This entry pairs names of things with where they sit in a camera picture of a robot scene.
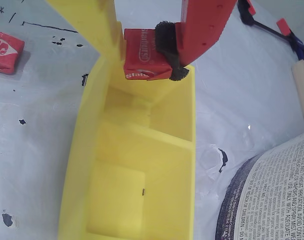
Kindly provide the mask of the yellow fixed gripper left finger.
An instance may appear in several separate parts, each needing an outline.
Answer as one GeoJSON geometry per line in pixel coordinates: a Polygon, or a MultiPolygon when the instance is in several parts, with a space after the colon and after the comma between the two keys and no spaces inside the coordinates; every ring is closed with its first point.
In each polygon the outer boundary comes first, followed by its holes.
{"type": "Polygon", "coordinates": [[[49,0],[53,7],[112,65],[124,63],[122,25],[113,0],[49,0]]]}

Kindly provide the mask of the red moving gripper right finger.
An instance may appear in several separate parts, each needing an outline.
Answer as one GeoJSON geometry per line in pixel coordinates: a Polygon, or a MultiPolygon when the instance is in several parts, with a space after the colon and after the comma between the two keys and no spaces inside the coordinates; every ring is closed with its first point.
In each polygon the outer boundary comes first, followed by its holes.
{"type": "Polygon", "coordinates": [[[172,68],[170,80],[185,78],[186,66],[219,40],[235,5],[235,0],[183,0],[180,22],[156,25],[156,50],[172,68]]]}

